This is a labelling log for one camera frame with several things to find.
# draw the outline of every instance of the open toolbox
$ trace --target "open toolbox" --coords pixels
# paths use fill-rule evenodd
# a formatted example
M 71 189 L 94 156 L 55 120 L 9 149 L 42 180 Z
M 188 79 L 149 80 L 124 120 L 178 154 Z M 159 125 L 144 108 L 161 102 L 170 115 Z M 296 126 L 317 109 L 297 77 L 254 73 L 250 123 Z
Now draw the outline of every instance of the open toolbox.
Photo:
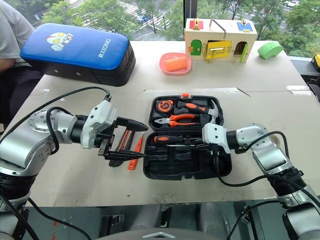
M 208 145 L 202 142 L 202 127 L 223 125 L 223 111 L 213 96 L 159 96 L 152 102 L 149 125 L 155 131 L 145 142 L 143 172 L 150 179 L 181 180 L 216 178 Z M 231 156 L 218 148 L 219 172 L 232 170 Z

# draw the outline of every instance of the tool case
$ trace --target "tool case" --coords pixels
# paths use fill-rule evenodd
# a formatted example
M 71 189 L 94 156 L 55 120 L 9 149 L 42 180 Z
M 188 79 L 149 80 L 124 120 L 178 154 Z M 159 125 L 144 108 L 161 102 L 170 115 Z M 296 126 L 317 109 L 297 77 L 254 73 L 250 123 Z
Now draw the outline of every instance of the tool case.
M 116 87 L 128 82 L 136 64 L 121 34 L 53 23 L 39 26 L 20 56 L 47 75 Z
M 157 180 L 181 180 L 186 179 L 209 179 L 216 178 L 215 163 L 211 151 L 199 150 L 192 145 L 203 144 L 202 127 L 212 120 L 209 114 L 195 114 L 182 104 L 196 104 L 200 108 L 213 109 L 217 107 L 218 114 L 215 124 L 223 125 L 223 111 L 217 98 L 213 96 L 191 96 L 184 93 L 181 96 L 159 96 L 152 102 L 149 116 L 149 125 L 155 131 L 151 133 L 146 141 L 143 158 L 143 172 L 150 179 Z M 161 119 L 169 118 L 171 115 L 190 115 L 195 118 L 183 118 L 176 122 L 180 124 L 191 124 L 183 126 L 169 126 L 169 123 L 157 123 Z M 160 140 L 164 136 L 174 137 L 175 143 L 162 144 Z M 232 170 L 230 154 L 227 154 L 222 147 L 218 147 L 219 172 L 221 176 L 228 175 Z

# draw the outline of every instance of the yellow door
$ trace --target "yellow door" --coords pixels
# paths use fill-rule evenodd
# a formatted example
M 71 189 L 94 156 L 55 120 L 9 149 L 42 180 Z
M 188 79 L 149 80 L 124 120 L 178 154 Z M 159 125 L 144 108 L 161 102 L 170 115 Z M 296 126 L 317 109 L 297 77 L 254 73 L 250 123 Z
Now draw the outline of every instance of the yellow door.
M 206 50 L 207 59 L 226 58 L 229 55 L 231 41 L 211 41 L 208 42 Z

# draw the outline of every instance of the car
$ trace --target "car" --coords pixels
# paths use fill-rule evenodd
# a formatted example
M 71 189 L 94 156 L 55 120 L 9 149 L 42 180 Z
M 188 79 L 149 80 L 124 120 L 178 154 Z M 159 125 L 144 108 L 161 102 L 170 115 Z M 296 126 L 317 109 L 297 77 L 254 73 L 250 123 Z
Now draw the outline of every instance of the car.
M 291 1 L 285 1 L 284 2 L 284 5 L 287 6 L 287 7 L 290 7 L 290 8 L 292 8 L 294 6 L 297 6 L 299 4 L 300 4 L 300 2 L 296 1 L 296 0 L 291 0 Z
M 143 15 L 143 16 L 139 15 L 136 17 L 136 19 L 138 20 L 139 24 L 144 24 L 148 22 L 151 19 L 151 17 L 149 15 Z

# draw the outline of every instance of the person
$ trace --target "person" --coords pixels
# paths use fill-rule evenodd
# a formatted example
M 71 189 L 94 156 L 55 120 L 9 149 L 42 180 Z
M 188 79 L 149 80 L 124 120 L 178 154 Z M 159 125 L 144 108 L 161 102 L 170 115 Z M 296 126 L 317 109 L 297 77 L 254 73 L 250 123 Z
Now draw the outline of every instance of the person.
M 5 128 L 43 76 L 20 58 L 34 30 L 20 12 L 0 0 L 0 123 Z

